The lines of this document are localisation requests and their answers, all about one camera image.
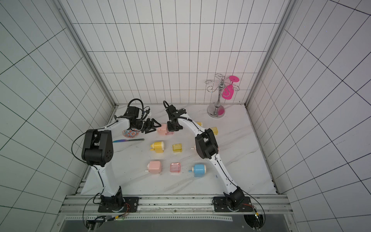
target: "red wire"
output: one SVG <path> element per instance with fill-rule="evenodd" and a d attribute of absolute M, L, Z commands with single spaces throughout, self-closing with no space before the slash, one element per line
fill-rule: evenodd
<path fill-rule="evenodd" d="M 243 204 L 243 205 L 247 205 L 247 206 L 249 206 L 249 207 L 251 207 L 251 208 L 254 208 L 252 205 L 249 205 L 249 204 Z"/>

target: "translucent yellow box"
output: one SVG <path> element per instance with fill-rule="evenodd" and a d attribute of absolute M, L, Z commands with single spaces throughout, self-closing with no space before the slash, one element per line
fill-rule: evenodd
<path fill-rule="evenodd" d="M 210 129 L 214 132 L 214 135 L 217 135 L 218 134 L 218 128 L 211 127 Z"/>
<path fill-rule="evenodd" d="M 173 144 L 173 152 L 182 152 L 182 144 Z"/>

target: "black cable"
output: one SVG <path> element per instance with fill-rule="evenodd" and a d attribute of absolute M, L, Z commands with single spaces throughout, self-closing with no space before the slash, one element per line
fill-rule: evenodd
<path fill-rule="evenodd" d="M 224 173 L 224 175 L 227 177 L 227 179 L 229 180 L 229 182 L 231 183 L 231 184 L 233 184 L 236 188 L 238 188 L 238 186 L 237 185 L 235 185 L 230 179 L 229 179 L 229 177 L 226 175 L 226 173 L 224 172 L 224 170 L 223 170 L 223 168 L 221 167 L 221 165 L 220 165 L 220 163 L 219 163 L 219 161 L 218 161 L 218 159 L 217 158 L 215 158 L 215 160 L 217 161 L 217 163 L 219 164 L 219 166 L 220 166 L 220 169 L 223 171 L 223 173 Z M 263 214 L 264 214 L 264 220 L 263 220 L 263 224 L 262 224 L 262 226 L 261 227 L 263 227 L 264 226 L 264 224 L 265 224 L 265 211 L 264 211 L 264 209 L 263 209 L 263 207 L 262 207 L 262 205 L 259 203 L 259 201 L 257 201 L 253 196 L 251 196 L 250 194 L 248 194 L 246 191 L 244 191 L 243 189 L 241 189 L 244 193 L 246 193 L 247 195 L 249 195 L 252 199 L 254 199 L 259 205 L 260 205 L 260 207 L 262 208 L 262 210 L 263 210 Z"/>
<path fill-rule="evenodd" d="M 164 104 L 164 107 L 165 107 L 165 108 L 168 108 L 168 107 L 169 107 L 169 103 L 167 103 L 167 101 L 163 101 L 162 103 Z"/>
<path fill-rule="evenodd" d="M 144 108 L 144 110 L 145 110 L 147 107 L 148 107 L 148 112 L 144 111 L 146 114 L 143 116 L 143 118 L 142 118 L 141 120 L 144 120 L 144 119 L 147 117 L 147 115 L 150 113 L 151 108 L 150 108 L 149 106 L 146 106 L 146 107 Z"/>
<path fill-rule="evenodd" d="M 85 223 L 85 220 L 84 220 L 84 212 L 85 212 L 85 208 L 86 208 L 86 206 L 88 205 L 88 202 L 89 202 L 91 199 L 93 199 L 93 198 L 95 198 L 96 196 L 98 196 L 98 195 L 101 195 L 101 193 L 97 193 L 95 196 L 93 196 L 92 198 L 90 198 L 90 199 L 86 202 L 86 204 L 85 204 L 85 206 L 84 206 L 84 210 L 82 211 L 82 223 L 84 223 L 84 226 L 85 226 L 87 229 L 89 229 L 89 227 L 88 227 L 88 225 Z"/>
<path fill-rule="evenodd" d="M 173 119 L 176 119 L 176 118 L 185 119 L 185 120 L 187 120 L 187 121 L 190 121 L 191 123 L 193 123 L 193 125 L 194 125 L 194 126 L 195 126 L 199 131 L 200 131 L 200 132 L 204 133 L 204 131 L 200 130 L 200 129 L 198 128 L 198 126 L 197 126 L 197 125 L 193 122 L 193 120 L 190 119 L 190 118 L 177 116 L 177 117 L 172 117 L 172 118 L 170 119 L 170 121 L 172 121 Z"/>
<path fill-rule="evenodd" d="M 111 123 L 111 124 L 109 124 L 108 126 L 105 126 L 105 127 L 102 127 L 102 128 L 98 128 L 98 129 L 95 129 L 95 130 L 100 130 L 100 129 L 104 129 L 104 128 L 106 128 L 106 127 L 110 127 L 110 126 L 112 126 L 113 124 L 115 124 L 115 123 L 117 123 L 118 121 L 115 121 L 114 123 Z M 79 137 L 77 137 L 73 142 L 72 142 L 72 145 L 71 145 L 71 153 L 72 153 L 72 155 L 76 158 L 76 159 L 78 159 L 78 160 L 80 160 L 81 162 L 83 162 L 84 164 L 87 164 L 87 162 L 84 162 L 84 161 L 82 161 L 81 159 L 79 159 L 78 157 L 76 157 L 75 156 L 75 154 L 73 153 L 73 150 L 72 150 L 72 148 L 73 148 L 73 144 L 76 142 L 76 140 L 78 140 L 81 136 L 83 136 L 84 134 L 86 134 L 87 132 L 84 132 L 84 133 L 82 133 Z"/>
<path fill-rule="evenodd" d="M 99 175 L 99 178 L 101 179 L 102 186 L 103 186 L 103 189 L 104 189 L 104 184 L 103 184 L 103 180 L 102 180 L 101 174 L 99 173 L 99 170 L 98 170 L 97 167 L 95 167 L 95 169 L 98 171 L 98 175 Z"/>
<path fill-rule="evenodd" d="M 131 101 L 128 103 L 128 107 L 127 107 L 125 113 L 128 112 L 128 110 L 129 110 L 129 106 L 130 106 L 130 104 L 131 104 L 133 101 L 140 101 L 140 103 L 141 103 L 141 105 L 142 105 L 142 116 L 141 116 L 141 120 L 143 120 L 143 115 L 144 115 L 144 105 L 143 105 L 142 100 L 140 100 L 139 98 L 134 98 L 133 100 L 131 100 Z"/>

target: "clear plastic container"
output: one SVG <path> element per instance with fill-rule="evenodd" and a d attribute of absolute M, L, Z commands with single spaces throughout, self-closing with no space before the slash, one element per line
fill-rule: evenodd
<path fill-rule="evenodd" d="M 173 144 L 173 152 L 182 152 L 182 144 Z"/>
<path fill-rule="evenodd" d="M 214 132 L 214 135 L 218 134 L 218 128 L 216 127 L 210 127 L 210 129 Z"/>
<path fill-rule="evenodd" d="M 180 163 L 171 163 L 170 172 L 180 172 Z"/>

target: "metal stand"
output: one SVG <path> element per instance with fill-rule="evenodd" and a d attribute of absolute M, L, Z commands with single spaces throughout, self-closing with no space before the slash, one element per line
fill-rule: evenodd
<path fill-rule="evenodd" d="M 207 107 L 207 114 L 210 115 L 210 116 L 213 117 L 213 118 L 221 118 L 221 117 L 224 116 L 224 113 L 225 113 L 226 111 L 225 111 L 224 107 L 220 104 L 220 97 L 222 96 L 223 92 L 226 92 L 224 89 L 226 89 L 229 93 L 226 94 L 226 95 L 223 94 L 223 96 L 227 97 L 227 96 L 229 96 L 231 93 L 230 93 L 230 91 L 228 90 L 227 85 L 226 85 L 225 82 L 224 82 L 224 80 L 225 80 L 225 76 L 223 76 L 223 75 L 220 74 L 220 73 L 217 73 L 217 74 L 215 74 L 215 77 L 218 78 L 220 81 L 213 81 L 213 80 L 206 80 L 206 81 L 205 81 L 205 84 L 207 84 L 207 85 L 220 82 L 220 83 L 218 84 L 218 87 L 217 87 L 217 89 L 219 90 L 219 93 L 218 93 L 218 100 L 217 100 L 217 102 L 215 102 L 215 103 L 211 103 L 211 104 Z M 240 90 L 240 88 L 239 88 L 237 85 L 234 85 L 234 86 L 236 86 L 236 87 L 234 87 L 234 88 L 236 88 L 236 89 L 234 89 L 235 91 Z M 207 91 L 209 91 L 210 93 L 212 93 L 212 92 L 216 91 L 216 89 L 213 90 L 213 86 L 210 85 L 210 86 L 207 87 Z"/>

